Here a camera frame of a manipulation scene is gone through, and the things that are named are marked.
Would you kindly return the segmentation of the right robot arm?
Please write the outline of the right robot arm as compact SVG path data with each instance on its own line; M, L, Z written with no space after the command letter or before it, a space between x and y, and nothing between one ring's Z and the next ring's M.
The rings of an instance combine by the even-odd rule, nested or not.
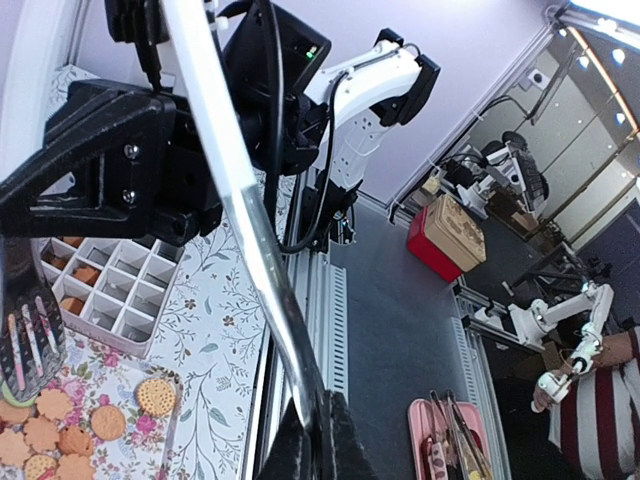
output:
M197 1L109 1L111 39L132 45L146 86L75 80L46 107L74 1L29 1L18 20L1 108L1 233L156 237L175 246L215 230L233 196L268 210L270 183L331 151L337 128L371 114L382 130L425 105L439 67L391 30L327 69L330 41L269 1L236 1L218 51L217 15Z

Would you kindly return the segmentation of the floral cookie tray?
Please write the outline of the floral cookie tray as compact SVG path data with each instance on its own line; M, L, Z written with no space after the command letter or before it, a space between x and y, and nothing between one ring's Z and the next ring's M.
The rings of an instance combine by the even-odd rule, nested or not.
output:
M92 467L96 479L169 479L173 475L173 444L181 413L183 384L177 373L123 354L84 335L66 333L67 360L49 384L65 392L73 409L60 428L69 424L91 428L91 414L103 405L123 413L124 434L117 440L93 436ZM154 417L137 401L138 387L160 378L169 383L175 401L169 413Z

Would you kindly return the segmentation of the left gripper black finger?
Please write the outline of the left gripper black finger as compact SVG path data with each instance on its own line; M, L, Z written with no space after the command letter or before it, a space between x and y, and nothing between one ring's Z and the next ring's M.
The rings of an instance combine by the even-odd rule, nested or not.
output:
M308 432L293 403L282 416L259 479L376 479L344 395L326 392Z

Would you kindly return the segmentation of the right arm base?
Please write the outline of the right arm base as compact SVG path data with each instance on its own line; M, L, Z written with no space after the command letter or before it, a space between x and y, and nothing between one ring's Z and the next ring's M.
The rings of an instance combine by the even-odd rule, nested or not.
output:
M302 190L302 203L299 216L299 234L301 242L314 224L314 215L322 193L322 180L315 187L306 186ZM355 240L354 204L358 198L357 189L349 191L329 182L325 201L319 214L319 220L312 240L307 247L312 251L327 253L330 243L348 245Z

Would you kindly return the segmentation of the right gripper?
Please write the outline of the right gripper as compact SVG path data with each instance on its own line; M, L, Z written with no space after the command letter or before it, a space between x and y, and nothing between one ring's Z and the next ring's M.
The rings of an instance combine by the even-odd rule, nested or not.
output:
M1 184L6 237L185 245L222 213L188 101L108 80L73 82L44 146Z

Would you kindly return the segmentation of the metal tongs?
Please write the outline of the metal tongs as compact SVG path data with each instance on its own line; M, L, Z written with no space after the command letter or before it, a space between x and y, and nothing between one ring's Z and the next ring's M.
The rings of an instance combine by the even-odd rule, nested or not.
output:
M200 1L111 1L114 38L149 86L76 84L47 113L76 20L72 1L22 4L1 99L1 312L42 298L60 315L37 242L54 236L181 246L227 220L281 355L300 425L321 422L324 386Z

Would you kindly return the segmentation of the compartment tin box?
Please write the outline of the compartment tin box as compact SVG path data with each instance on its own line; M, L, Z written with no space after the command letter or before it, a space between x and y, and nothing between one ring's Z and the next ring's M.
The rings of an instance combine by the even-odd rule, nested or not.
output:
M143 359L185 249L138 239L53 237L41 247L42 267L65 325Z

